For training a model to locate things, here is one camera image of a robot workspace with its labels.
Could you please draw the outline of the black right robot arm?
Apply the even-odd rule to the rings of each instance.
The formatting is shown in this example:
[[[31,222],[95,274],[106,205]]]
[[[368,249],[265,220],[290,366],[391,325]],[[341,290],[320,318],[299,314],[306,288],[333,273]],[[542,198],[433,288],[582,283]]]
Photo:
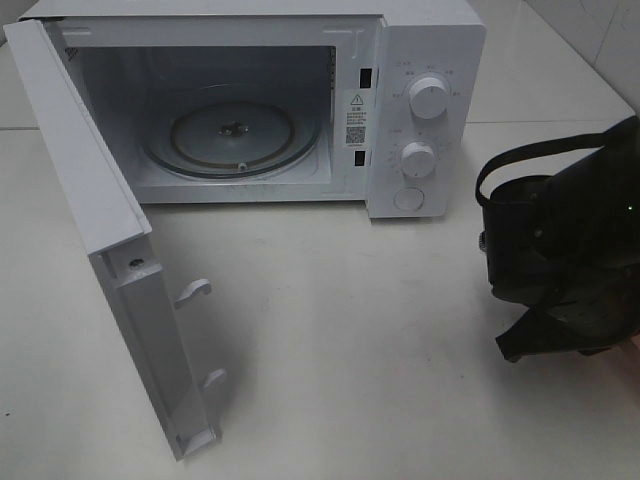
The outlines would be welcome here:
[[[638,117],[501,153],[476,183],[508,165],[584,149],[589,155],[554,175],[475,193],[492,293],[527,308],[496,339],[509,362],[594,355],[639,333]]]

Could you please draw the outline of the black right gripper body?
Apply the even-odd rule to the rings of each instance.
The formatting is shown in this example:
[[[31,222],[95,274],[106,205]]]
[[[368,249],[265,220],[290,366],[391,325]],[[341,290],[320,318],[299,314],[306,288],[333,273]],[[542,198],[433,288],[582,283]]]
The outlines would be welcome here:
[[[592,356],[630,337],[630,311],[600,300],[568,302],[547,311],[528,309],[495,338],[504,359],[577,352]]]

